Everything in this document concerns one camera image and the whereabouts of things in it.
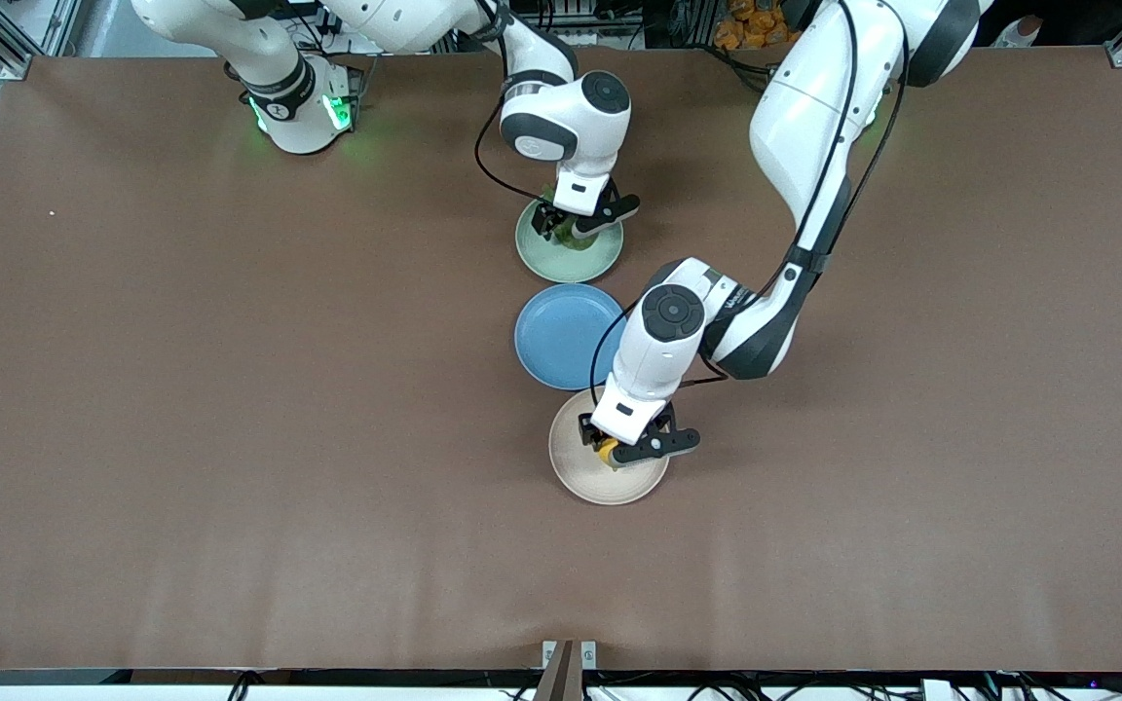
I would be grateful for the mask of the green lettuce leaf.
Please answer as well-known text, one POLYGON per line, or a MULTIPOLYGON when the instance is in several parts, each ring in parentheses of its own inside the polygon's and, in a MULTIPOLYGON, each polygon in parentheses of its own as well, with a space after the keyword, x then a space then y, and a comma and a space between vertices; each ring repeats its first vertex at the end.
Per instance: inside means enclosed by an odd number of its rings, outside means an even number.
POLYGON ((598 232, 605 225, 603 216, 578 216, 573 212, 553 204, 555 187, 542 192, 543 203, 539 203, 533 214, 533 227, 546 242, 564 245, 573 251, 583 251, 595 243, 598 232))

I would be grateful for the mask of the pale green round plate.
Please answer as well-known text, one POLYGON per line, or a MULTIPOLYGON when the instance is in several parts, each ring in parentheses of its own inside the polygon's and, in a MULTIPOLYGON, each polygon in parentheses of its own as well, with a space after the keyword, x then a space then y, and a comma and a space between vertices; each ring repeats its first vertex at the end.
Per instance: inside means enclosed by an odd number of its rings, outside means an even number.
POLYGON ((623 223, 596 236, 594 245, 582 251, 574 251, 557 239, 539 236, 533 227, 536 207, 537 203, 527 204, 515 228, 516 251, 527 270, 548 282, 587 283, 601 277, 617 262, 624 243, 623 223))

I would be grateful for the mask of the beige round plate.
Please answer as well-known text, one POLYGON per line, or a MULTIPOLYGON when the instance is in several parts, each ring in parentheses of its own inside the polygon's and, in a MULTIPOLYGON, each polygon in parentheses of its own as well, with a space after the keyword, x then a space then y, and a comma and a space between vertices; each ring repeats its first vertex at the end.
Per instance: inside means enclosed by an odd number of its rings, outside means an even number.
POLYGON ((548 456, 557 479, 576 497, 597 505, 625 505, 649 496, 666 476, 669 458, 606 464, 597 450, 580 440, 579 417, 594 409, 595 402, 586 391, 574 393, 558 409, 548 435, 548 456))

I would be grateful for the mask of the blue round plate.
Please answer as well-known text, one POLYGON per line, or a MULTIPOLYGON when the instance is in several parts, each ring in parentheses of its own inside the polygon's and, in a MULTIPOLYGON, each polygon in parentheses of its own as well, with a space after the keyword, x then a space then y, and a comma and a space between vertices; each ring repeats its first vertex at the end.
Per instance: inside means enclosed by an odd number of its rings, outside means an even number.
POLYGON ((610 294, 583 283, 549 285, 531 298, 513 329, 526 372, 568 391, 600 386, 611 373, 626 319, 610 294))

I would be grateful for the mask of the pile of orange objects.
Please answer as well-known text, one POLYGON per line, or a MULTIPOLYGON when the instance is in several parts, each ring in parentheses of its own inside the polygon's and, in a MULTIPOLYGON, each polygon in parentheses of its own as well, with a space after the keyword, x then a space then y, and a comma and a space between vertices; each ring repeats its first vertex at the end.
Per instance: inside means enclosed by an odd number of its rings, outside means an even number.
POLYGON ((723 0, 726 16, 712 33, 725 52, 754 50, 793 43, 802 35, 788 22, 783 0, 723 0))

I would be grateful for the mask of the silver metal bracket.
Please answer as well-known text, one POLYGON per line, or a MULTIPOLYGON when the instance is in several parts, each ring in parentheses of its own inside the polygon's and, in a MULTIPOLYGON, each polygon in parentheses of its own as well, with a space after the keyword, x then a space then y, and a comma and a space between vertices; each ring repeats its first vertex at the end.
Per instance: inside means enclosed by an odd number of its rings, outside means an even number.
MULTIPOLYGON (((542 664, 539 665, 539 668, 548 666, 548 662, 551 661, 553 652, 557 651, 558 645, 560 645, 560 642, 557 640, 542 642, 542 664)), ((598 668, 598 648, 596 642, 574 643, 573 648, 580 657, 580 665, 583 671, 594 671, 598 668)))

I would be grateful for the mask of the dark brown post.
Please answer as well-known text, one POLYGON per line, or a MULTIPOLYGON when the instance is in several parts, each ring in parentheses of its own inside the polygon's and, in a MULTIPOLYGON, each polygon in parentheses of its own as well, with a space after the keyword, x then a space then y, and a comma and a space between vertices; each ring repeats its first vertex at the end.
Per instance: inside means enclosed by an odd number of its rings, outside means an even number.
POLYGON ((583 661, 586 657, 581 642, 544 644, 544 666, 533 701, 586 701, 583 661))

